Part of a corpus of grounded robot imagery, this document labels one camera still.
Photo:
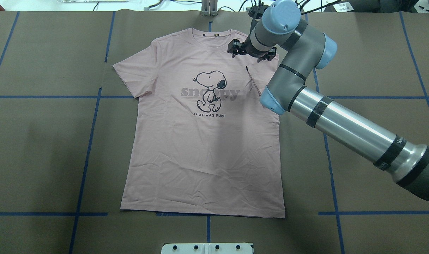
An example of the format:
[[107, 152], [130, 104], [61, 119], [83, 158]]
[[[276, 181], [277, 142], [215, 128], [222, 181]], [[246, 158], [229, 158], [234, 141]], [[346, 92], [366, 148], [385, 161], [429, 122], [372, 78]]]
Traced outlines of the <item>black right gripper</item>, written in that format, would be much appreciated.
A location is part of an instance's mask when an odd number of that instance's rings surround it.
[[229, 45], [227, 52], [231, 54], [232, 58], [237, 55], [250, 55], [254, 58], [258, 58], [258, 63], [261, 61], [272, 61], [277, 54], [277, 48], [271, 48], [268, 46], [261, 45], [259, 43], [258, 48], [255, 47], [250, 39], [246, 39], [244, 42], [240, 42], [238, 39], [233, 39]]

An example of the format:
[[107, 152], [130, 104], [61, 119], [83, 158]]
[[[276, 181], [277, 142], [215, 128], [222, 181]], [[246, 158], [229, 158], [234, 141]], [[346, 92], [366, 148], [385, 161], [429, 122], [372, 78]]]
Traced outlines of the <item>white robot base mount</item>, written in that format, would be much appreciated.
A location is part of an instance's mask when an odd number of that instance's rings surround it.
[[162, 254], [253, 254], [254, 246], [245, 242], [164, 244]]

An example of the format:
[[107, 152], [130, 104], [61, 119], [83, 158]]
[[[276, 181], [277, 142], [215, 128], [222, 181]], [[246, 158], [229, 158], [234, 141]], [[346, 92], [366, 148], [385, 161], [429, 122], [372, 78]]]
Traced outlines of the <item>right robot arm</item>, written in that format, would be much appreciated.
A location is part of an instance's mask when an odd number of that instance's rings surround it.
[[261, 93], [260, 103], [278, 115], [294, 114], [388, 172], [400, 187], [429, 201], [429, 146], [410, 143], [305, 85], [313, 69], [333, 60], [338, 46], [301, 18], [295, 2], [276, 0], [266, 7], [245, 41], [232, 40], [228, 53], [270, 61], [277, 45], [287, 54]]

